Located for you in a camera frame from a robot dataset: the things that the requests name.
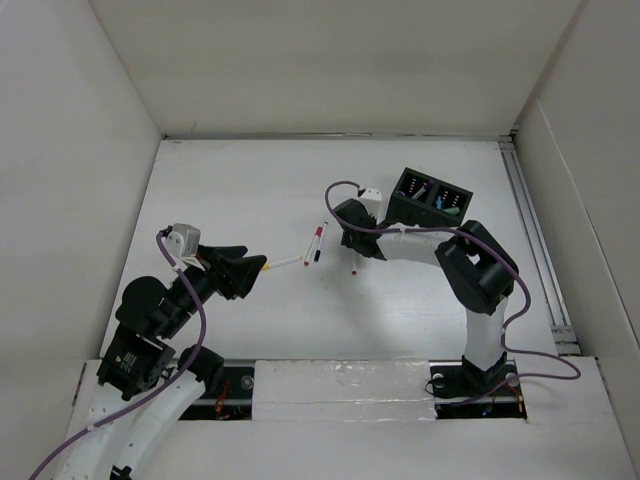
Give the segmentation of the black capped white marker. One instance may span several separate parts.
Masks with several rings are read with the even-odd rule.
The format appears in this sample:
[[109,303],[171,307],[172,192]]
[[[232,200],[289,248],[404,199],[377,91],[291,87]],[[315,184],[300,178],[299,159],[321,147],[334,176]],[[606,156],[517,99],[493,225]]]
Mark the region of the black capped white marker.
[[316,246],[315,246],[315,250],[313,253],[313,261],[314,262],[318,262],[322,253],[322,248],[323,248],[323,242],[325,239],[325,235],[326,235],[326,231],[328,228],[328,223],[327,222],[323,222],[321,226],[318,227],[317,231],[316,231],[316,237],[317,237],[317,241],[316,241]]

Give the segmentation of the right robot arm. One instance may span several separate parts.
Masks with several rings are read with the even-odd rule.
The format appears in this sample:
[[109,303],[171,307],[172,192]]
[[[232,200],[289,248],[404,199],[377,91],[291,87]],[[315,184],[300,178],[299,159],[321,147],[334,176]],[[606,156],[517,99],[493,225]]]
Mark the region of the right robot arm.
[[442,270],[466,310],[462,381],[476,394],[494,387],[506,362],[501,329],[514,289],[512,274],[518,267],[484,226],[468,221],[450,232],[408,233],[396,224],[386,233],[356,199],[339,204],[335,215],[343,229],[341,244],[361,256],[406,260]]

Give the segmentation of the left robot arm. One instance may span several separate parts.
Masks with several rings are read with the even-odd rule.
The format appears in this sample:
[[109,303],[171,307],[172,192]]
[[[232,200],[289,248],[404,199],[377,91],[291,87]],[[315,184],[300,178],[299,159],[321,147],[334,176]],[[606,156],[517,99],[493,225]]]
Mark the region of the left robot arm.
[[119,322],[97,370],[86,426],[63,441],[31,473],[37,478],[63,451],[61,479],[139,479],[154,450],[189,406],[224,384],[224,360],[204,345],[204,304],[213,295],[245,298],[267,263],[244,246],[156,243],[177,277],[133,280],[116,311]]

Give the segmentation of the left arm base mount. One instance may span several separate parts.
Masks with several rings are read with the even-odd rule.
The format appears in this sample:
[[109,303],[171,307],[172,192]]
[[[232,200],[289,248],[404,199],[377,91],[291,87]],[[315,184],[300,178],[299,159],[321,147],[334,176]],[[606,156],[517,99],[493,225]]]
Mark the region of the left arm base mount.
[[202,347],[188,370],[203,379],[204,393],[179,417],[182,421],[252,419],[255,362],[225,360]]

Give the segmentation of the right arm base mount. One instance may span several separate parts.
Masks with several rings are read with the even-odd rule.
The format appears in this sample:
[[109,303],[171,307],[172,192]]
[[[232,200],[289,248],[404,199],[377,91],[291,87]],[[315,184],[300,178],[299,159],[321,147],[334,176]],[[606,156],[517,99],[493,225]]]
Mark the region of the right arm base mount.
[[429,363],[430,378],[424,390],[434,398],[437,420],[527,419],[524,396],[519,385],[502,386],[499,390],[472,403],[458,406],[494,388],[505,377],[517,373],[515,362],[508,360],[496,379],[485,387],[473,386],[463,376],[461,361]]

